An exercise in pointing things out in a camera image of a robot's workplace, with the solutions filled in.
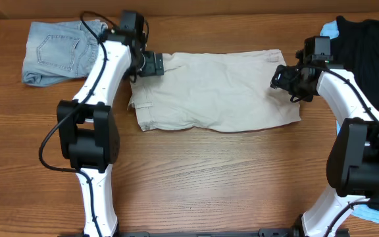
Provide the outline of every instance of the wooden surface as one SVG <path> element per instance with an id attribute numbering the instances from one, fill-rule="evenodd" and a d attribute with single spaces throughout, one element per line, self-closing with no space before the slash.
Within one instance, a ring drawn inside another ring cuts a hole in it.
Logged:
<path id="1" fill-rule="evenodd" d="M 287 64 L 303 40 L 336 14 L 270 14 L 149 18 L 149 49 L 229 53 L 279 48 Z M 379 13 L 345 14 L 348 20 Z M 49 88 L 21 83 L 30 20 L 0 20 L 0 236 L 56 236 L 84 226 L 74 174 L 45 169 L 38 147 L 56 121 L 60 99 L 83 80 Z M 150 232 L 258 230 L 285 227 L 317 200 L 336 137 L 335 118 L 322 98 L 301 105 L 301 122 L 225 134 L 204 129 L 142 132 L 127 111 L 130 85 L 114 102 L 121 141 L 113 196 L 121 230 Z M 57 135 L 47 162 L 67 167 Z M 379 224 L 350 217 L 352 236 L 379 236 Z"/>
<path id="2" fill-rule="evenodd" d="M 259 13 L 361 13 L 379 11 L 375 0 L 0 0 L 0 18 L 76 17 L 82 10 L 117 16 L 124 9 L 145 16 Z"/>

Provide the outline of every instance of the white cloth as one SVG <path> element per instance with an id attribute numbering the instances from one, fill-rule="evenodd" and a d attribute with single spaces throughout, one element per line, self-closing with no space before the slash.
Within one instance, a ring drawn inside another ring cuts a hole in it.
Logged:
<path id="1" fill-rule="evenodd" d="M 270 88 L 278 49 L 229 54 L 164 54 L 164 75 L 138 78 L 130 104 L 143 131 L 210 128 L 241 132 L 300 121 L 299 104 Z"/>

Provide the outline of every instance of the pants pocket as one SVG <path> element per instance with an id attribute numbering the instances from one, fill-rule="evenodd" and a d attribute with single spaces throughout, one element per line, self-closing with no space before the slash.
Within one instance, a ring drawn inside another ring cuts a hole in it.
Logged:
<path id="1" fill-rule="evenodd" d="M 48 35 L 37 48 L 38 63 L 71 71 L 74 54 L 80 38 L 62 35 Z"/>

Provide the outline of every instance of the folded black fabric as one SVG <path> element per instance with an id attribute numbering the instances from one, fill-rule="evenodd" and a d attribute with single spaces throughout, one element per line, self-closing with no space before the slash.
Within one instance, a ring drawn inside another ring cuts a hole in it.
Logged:
<path id="1" fill-rule="evenodd" d="M 379 110 L 379 21 L 350 22 L 337 17 L 339 36 L 331 41 L 334 60 L 355 75 L 372 105 Z"/>

